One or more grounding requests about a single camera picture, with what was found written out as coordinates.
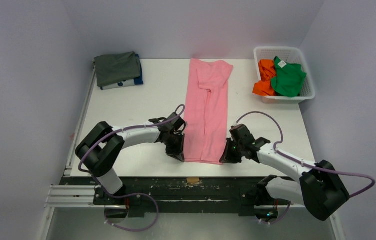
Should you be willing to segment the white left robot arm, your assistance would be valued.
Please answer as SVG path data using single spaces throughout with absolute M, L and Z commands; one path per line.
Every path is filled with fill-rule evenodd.
M 185 121 L 175 112 L 167 118 L 152 118 L 144 124 L 122 128 L 101 121 L 77 145 L 75 155 L 101 185 L 105 198 L 117 205 L 125 197 L 124 185 L 113 169 L 120 151 L 141 144 L 162 143 L 167 156 L 183 162 L 185 127 Z

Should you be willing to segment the pink t-shirt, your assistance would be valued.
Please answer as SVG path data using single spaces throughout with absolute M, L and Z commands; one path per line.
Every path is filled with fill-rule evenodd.
M 191 59 L 184 111 L 185 162 L 220 164 L 226 146 L 232 71 L 233 66 L 223 60 Z

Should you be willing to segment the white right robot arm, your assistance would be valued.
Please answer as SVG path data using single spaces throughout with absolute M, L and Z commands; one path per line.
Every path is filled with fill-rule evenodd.
M 304 206 L 313 217 L 323 221 L 350 199 L 331 163 L 294 161 L 293 155 L 277 150 L 271 141 L 254 138 L 243 124 L 233 126 L 229 132 L 231 137 L 226 140 L 221 163 L 237 164 L 246 158 L 272 167 L 289 178 L 269 175 L 261 180 L 256 190 L 245 195 L 254 200 L 254 205 L 285 200 Z

